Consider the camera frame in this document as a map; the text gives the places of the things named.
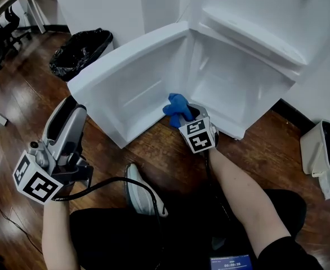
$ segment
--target trash can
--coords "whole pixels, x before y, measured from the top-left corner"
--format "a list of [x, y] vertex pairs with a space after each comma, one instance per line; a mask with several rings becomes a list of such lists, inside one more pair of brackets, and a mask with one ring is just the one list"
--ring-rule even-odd
[[63, 81], [70, 81], [82, 69], [113, 48], [110, 31], [98, 28], [76, 33], [62, 45], [50, 60], [50, 69]]
[[300, 138], [302, 170], [313, 177], [330, 170], [330, 121], [322, 120]]

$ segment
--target forearm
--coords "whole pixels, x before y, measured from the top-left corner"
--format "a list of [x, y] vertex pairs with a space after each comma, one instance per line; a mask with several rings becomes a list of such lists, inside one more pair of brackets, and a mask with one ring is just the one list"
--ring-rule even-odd
[[234, 215], [247, 231], [257, 256], [275, 240], [290, 236], [263, 189], [228, 158], [211, 149], [211, 167]]
[[71, 241], [68, 202], [50, 201], [44, 206], [42, 251], [49, 270], [80, 269]]

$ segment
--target white sneaker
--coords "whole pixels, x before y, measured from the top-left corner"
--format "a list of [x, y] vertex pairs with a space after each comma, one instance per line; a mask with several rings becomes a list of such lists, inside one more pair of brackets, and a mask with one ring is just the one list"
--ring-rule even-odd
[[[158, 205], [159, 215], [166, 217], [168, 212], [164, 206], [164, 202], [160, 199], [159, 195], [147, 184], [141, 177], [135, 164], [128, 164], [125, 169], [125, 176], [129, 179], [138, 181], [148, 186], [155, 195], [156, 202]], [[144, 188], [125, 182], [125, 189], [127, 194], [128, 202], [134, 207], [135, 211], [139, 214], [155, 215], [153, 201], [150, 193]]]

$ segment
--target phone screen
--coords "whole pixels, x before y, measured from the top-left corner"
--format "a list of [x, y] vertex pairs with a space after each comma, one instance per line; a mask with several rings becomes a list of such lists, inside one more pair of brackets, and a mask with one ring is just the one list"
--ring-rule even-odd
[[249, 255], [210, 258], [211, 270], [252, 270]]

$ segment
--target wooden floor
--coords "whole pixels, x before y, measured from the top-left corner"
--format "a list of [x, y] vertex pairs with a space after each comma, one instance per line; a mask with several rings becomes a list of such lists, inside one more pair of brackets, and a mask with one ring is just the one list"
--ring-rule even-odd
[[[30, 233], [41, 247], [42, 207], [16, 192], [12, 171], [26, 144], [41, 137], [44, 125], [69, 91], [53, 76], [48, 62], [69, 34], [34, 35], [24, 42], [15, 58], [8, 58], [0, 71], [0, 112], [7, 116], [0, 125], [0, 207]], [[221, 134], [219, 150], [244, 169], [263, 188], [284, 188], [299, 193], [308, 211], [298, 242], [330, 270], [330, 201], [324, 201], [318, 181], [303, 174], [300, 131], [278, 114], [269, 111], [235, 141]], [[168, 119], [156, 123], [125, 149], [119, 149], [92, 120], [83, 137], [84, 156], [94, 166], [96, 183], [122, 176], [124, 167], [135, 161], [147, 178], [161, 190], [188, 194], [206, 178], [202, 158], [193, 155]], [[71, 204], [72, 210], [89, 207], [123, 207], [123, 185], [112, 184]], [[25, 235], [0, 215], [0, 254], [7, 269], [46, 269], [42, 256]]]

